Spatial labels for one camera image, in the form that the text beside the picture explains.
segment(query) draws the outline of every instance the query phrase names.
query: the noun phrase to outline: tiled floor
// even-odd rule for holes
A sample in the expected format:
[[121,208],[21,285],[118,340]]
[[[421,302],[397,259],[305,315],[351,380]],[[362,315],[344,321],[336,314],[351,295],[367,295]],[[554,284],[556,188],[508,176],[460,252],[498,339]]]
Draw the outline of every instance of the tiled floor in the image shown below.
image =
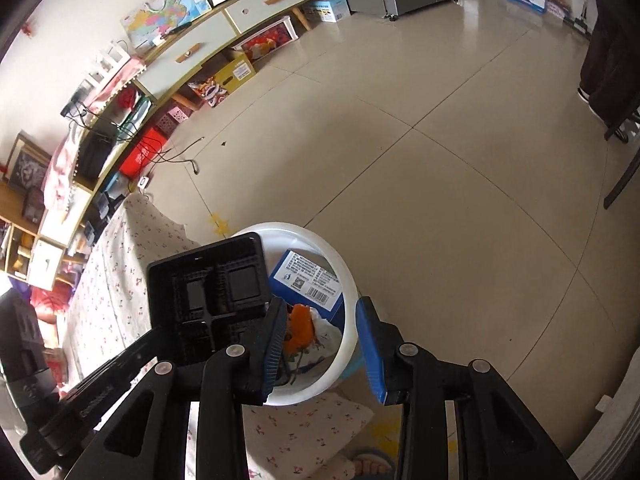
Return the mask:
[[578,100],[586,49],[506,0],[322,23],[181,125],[200,173],[157,166],[150,192],[200,243],[211,214],[317,232],[405,338],[491,361],[569,453],[640,328],[640,178],[602,208],[637,146]]

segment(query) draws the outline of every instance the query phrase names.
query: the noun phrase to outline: metal pivot screw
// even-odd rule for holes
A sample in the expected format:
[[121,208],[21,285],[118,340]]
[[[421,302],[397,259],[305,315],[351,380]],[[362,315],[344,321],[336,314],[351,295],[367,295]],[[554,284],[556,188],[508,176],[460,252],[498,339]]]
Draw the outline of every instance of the metal pivot screw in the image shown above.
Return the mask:
[[244,346],[242,345],[230,345],[226,347],[226,354],[229,357],[240,357],[244,354]]
[[404,343],[400,345],[400,353],[407,357],[413,357],[414,355],[418,355],[418,347],[411,343]]
[[491,365],[484,359],[476,359],[471,363],[471,365],[476,372],[479,372],[481,374],[485,374],[489,370],[491,370]]
[[167,375],[172,370],[173,367],[174,366],[171,363],[168,363],[167,361],[162,361],[161,363],[158,363],[156,365],[154,370],[158,375]]

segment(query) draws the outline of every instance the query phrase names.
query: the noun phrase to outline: black plastic tray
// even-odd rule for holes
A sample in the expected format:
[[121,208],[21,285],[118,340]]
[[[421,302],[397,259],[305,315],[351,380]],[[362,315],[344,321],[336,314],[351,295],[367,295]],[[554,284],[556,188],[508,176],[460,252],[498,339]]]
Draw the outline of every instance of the black plastic tray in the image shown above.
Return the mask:
[[168,341],[158,355],[178,366],[205,361],[240,341],[271,300],[256,233],[222,240],[150,264],[146,286],[151,326]]

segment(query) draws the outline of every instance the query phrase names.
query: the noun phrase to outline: white plastic bucket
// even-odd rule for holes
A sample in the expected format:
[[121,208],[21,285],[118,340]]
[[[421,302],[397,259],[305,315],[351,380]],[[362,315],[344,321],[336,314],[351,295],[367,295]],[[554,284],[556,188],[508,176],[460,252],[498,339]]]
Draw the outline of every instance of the white plastic bucket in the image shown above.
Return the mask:
[[342,285],[344,298],[344,331],[338,353],[325,372],[318,376],[309,372],[301,374],[293,384],[276,386],[267,399],[271,406],[287,406],[311,399],[329,389],[338,380],[344,369],[349,364],[351,356],[358,342],[356,330],[356,302],[358,291],[344,260],[317,234],[303,227],[283,222],[267,222],[256,224],[236,233],[241,235],[255,232],[262,239],[264,259],[269,273],[275,268],[287,249],[293,251],[307,251],[322,256],[334,270],[338,281]]

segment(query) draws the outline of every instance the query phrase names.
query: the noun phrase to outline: qr code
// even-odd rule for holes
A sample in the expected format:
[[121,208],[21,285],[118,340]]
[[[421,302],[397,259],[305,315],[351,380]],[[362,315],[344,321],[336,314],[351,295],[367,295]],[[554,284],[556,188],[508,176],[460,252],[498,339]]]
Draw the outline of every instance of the qr code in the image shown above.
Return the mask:
[[295,280],[293,280],[293,283],[291,283],[291,286],[293,288],[296,288],[297,290],[300,290],[304,284],[305,284],[305,280],[298,277]]

